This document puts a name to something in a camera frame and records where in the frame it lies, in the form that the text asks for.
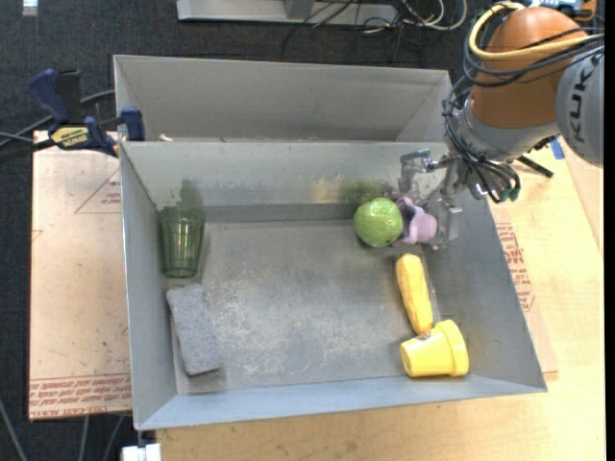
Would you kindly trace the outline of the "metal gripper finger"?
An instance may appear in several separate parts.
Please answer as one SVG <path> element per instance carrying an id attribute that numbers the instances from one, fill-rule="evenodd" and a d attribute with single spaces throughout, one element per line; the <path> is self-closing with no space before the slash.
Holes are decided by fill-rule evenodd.
<path id="1" fill-rule="evenodd" d="M 419 149 L 400 157 L 401 174 L 398 178 L 400 189 L 410 189 L 413 179 L 417 174 L 428 172 L 428 165 L 431 162 L 431 150 Z"/>
<path id="2" fill-rule="evenodd" d="M 450 198 L 437 198 L 434 205 L 436 234 L 432 239 L 433 248 L 444 248 L 459 238 L 462 208 Z"/>

